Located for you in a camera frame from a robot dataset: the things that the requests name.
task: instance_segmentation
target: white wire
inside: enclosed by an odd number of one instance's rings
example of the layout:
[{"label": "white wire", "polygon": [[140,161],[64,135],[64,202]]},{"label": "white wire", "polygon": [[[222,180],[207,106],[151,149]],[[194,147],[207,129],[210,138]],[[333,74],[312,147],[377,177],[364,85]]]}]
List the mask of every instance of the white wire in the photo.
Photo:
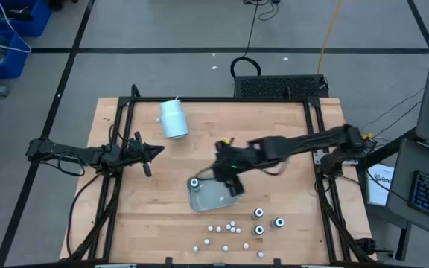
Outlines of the white wire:
[{"label": "white wire", "polygon": [[[2,4],[1,4],[1,2],[0,2],[0,8],[1,8],[1,11],[2,11],[2,13],[3,13],[3,16],[4,16],[4,20],[6,21],[6,24],[7,24],[7,26],[9,26],[9,28],[11,28],[11,30],[13,30],[14,31],[14,28],[13,28],[13,26],[9,23],[9,19],[7,19],[7,16],[6,16],[6,12],[4,11],[4,8],[3,8],[3,6],[2,6]],[[22,49],[19,49],[19,48],[10,48],[10,47],[7,47],[7,46],[4,46],[4,45],[0,45],[0,48],[6,48],[6,49],[9,49],[9,50],[13,50],[13,51],[20,51],[20,52],[23,52],[23,53],[31,53],[32,52],[32,48],[17,34],[17,32],[16,32],[16,35],[18,36],[18,38],[20,38],[21,39],[21,41],[29,48],[29,50],[28,51],[24,51],[24,50],[22,50]]]}]

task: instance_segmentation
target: black vent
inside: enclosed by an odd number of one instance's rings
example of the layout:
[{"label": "black vent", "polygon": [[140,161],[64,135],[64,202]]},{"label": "black vent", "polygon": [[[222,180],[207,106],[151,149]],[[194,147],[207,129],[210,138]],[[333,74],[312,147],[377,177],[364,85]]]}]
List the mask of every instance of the black vent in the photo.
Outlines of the black vent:
[{"label": "black vent", "polygon": [[235,97],[286,98],[287,88],[291,98],[328,97],[323,81],[322,75],[236,77]]}]

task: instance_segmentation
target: yellow cable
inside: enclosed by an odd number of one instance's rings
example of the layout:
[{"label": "yellow cable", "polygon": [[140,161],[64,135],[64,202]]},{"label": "yellow cable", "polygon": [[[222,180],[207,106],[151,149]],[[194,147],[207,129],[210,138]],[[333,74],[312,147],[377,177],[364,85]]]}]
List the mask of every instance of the yellow cable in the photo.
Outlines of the yellow cable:
[{"label": "yellow cable", "polygon": [[331,35],[332,27],[334,26],[335,20],[337,19],[337,14],[339,13],[341,4],[342,4],[342,0],[338,0],[337,6],[335,7],[334,17],[332,17],[332,22],[330,26],[328,26],[327,35],[325,36],[324,44],[322,45],[322,50],[320,52],[319,65],[317,65],[317,74],[320,73],[320,67],[322,66],[322,59],[324,57],[324,50],[325,50],[325,47],[327,46],[327,40],[328,40],[328,37]]}]

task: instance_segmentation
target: table leg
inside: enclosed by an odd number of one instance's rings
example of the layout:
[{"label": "table leg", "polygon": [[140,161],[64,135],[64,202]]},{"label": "table leg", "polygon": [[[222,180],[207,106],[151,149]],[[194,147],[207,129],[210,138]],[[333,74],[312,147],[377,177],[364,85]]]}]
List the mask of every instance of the table leg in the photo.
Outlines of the table leg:
[{"label": "table leg", "polygon": [[395,253],[389,254],[391,258],[394,258],[397,261],[405,261],[405,257],[407,256],[408,241],[410,240],[411,228],[412,224],[407,223],[407,228],[401,230],[398,248]]},{"label": "table leg", "polygon": [[373,153],[370,153],[369,156],[367,156],[365,161],[366,168],[370,168],[373,165],[376,165],[380,163],[385,158],[395,154],[400,150],[400,144],[401,141],[404,139],[411,139],[411,140],[418,140],[418,137],[415,134],[416,127],[412,128],[411,130],[407,131],[403,135],[399,136],[389,144],[383,146],[382,148],[376,150]]}]

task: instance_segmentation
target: white paper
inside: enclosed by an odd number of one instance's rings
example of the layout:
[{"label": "white paper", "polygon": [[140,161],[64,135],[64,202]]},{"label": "white paper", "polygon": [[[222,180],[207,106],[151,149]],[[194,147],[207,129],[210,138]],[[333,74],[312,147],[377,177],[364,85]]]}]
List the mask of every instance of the white paper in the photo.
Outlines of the white paper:
[{"label": "white paper", "polygon": [[[387,189],[390,189],[394,170],[395,168],[393,167],[380,164],[369,168],[369,172],[375,180]],[[372,205],[385,206],[387,204],[387,197],[388,191],[375,183],[367,174],[367,202]]]}]

